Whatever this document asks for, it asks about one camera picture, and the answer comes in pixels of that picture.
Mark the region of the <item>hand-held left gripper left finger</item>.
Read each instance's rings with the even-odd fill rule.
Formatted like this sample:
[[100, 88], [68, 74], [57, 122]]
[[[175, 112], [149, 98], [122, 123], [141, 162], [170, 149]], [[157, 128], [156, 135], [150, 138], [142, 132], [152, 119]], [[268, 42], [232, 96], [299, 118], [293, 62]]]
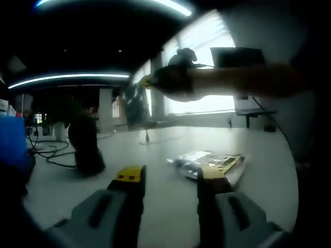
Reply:
[[56, 247], [137, 247], [145, 186], [146, 166], [125, 167], [46, 233]]

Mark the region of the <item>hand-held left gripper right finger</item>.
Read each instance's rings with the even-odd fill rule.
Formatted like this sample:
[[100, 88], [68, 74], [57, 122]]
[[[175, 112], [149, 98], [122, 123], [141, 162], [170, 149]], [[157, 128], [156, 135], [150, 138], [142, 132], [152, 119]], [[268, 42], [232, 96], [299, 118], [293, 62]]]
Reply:
[[201, 247], [284, 247], [284, 231], [221, 171], [198, 169], [197, 197]]

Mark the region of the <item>person's right hand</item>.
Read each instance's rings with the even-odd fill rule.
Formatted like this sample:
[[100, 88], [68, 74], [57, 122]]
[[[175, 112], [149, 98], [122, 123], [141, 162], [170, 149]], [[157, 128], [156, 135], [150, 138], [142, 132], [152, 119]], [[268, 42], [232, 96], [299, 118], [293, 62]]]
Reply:
[[194, 90], [190, 79], [172, 80], [165, 84], [162, 92], [170, 99], [178, 102], [198, 101], [204, 97]]

